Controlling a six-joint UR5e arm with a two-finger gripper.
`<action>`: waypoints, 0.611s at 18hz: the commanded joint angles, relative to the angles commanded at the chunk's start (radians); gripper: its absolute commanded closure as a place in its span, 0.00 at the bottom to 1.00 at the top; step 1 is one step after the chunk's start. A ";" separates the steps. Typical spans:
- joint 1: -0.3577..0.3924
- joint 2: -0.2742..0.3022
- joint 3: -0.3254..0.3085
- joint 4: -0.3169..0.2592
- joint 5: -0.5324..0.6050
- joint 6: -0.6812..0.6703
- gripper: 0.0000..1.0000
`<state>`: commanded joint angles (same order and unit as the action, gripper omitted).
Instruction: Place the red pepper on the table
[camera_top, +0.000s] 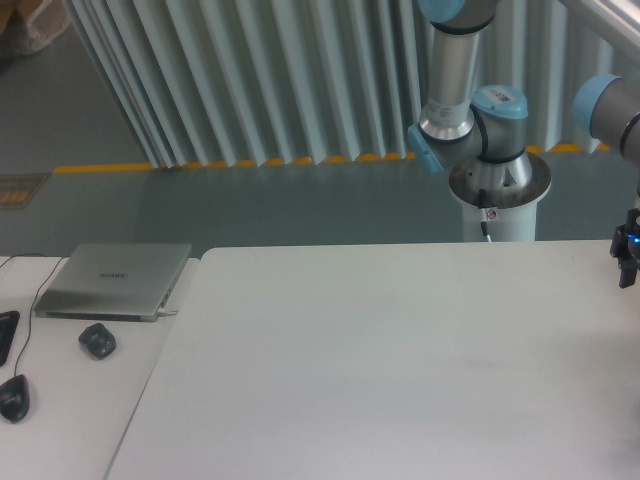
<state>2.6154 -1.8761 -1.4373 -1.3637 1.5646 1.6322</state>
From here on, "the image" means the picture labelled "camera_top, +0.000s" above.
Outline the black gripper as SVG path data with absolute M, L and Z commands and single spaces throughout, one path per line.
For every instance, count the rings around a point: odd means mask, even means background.
M 639 267 L 639 209 L 627 211 L 625 222 L 614 230 L 610 255 L 618 262 L 619 287 L 625 289 L 635 284 Z

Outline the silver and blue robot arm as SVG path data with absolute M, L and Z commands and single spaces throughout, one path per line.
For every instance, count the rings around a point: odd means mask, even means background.
M 639 62 L 639 1 L 561 2 Z M 527 98 L 508 85 L 472 91 L 480 34 L 498 1 L 417 3 L 435 28 L 434 52 L 428 100 L 407 130 L 409 146 L 429 172 L 454 165 L 449 190 L 462 207 L 464 241 L 532 242 L 551 172 L 525 151 Z M 584 131 L 639 168 L 639 82 L 596 75 L 580 87 L 572 108 Z M 623 289 L 639 283 L 639 182 L 636 198 L 610 247 Z

